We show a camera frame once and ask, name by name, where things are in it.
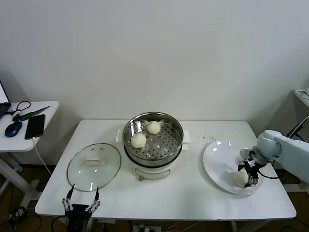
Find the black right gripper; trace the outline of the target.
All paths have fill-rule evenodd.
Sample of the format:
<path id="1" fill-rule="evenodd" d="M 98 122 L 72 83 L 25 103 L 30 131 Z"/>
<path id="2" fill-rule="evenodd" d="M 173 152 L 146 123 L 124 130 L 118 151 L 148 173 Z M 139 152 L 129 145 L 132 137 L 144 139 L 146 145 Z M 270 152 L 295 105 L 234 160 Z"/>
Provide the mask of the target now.
<path id="1" fill-rule="evenodd" d="M 245 168 L 248 175 L 248 180 L 244 187 L 247 188 L 256 186 L 258 183 L 259 166 L 256 166 L 256 163 L 252 158 L 248 158 L 243 161 L 239 161 L 238 171 L 241 171 L 243 168 Z"/>

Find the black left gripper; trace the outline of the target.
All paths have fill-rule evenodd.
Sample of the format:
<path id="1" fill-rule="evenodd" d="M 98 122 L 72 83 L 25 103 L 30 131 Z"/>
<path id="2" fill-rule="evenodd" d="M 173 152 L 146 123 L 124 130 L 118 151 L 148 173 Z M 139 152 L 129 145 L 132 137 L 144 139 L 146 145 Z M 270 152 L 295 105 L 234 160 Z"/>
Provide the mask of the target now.
<path id="1" fill-rule="evenodd" d="M 71 196 L 75 184 L 72 185 L 65 198 L 62 199 L 65 216 L 68 218 L 67 232 L 83 232 L 86 229 L 91 213 L 94 213 L 100 206 L 99 190 L 96 189 L 94 201 L 88 206 L 85 204 L 71 204 Z"/>

